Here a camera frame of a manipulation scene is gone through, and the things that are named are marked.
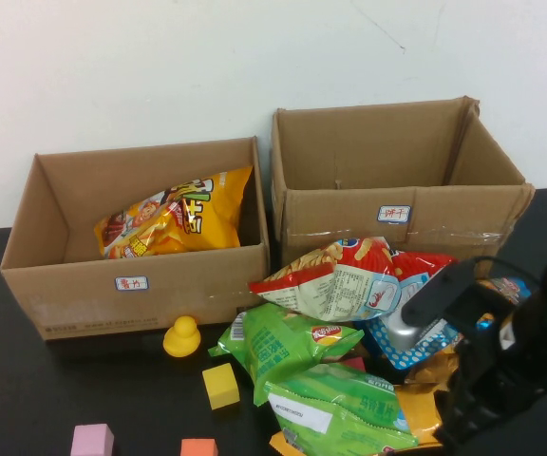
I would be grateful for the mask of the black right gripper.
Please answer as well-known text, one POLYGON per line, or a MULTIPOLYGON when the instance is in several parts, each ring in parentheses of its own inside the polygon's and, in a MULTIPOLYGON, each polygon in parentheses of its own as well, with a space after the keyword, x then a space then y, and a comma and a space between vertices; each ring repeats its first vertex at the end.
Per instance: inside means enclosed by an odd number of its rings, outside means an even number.
POLYGON ((533 405, 538 389, 519 371, 520 357, 501 344, 501 324, 478 324, 458 344, 459 367, 434 393, 441 418, 437 439, 457 450, 493 424, 533 405))

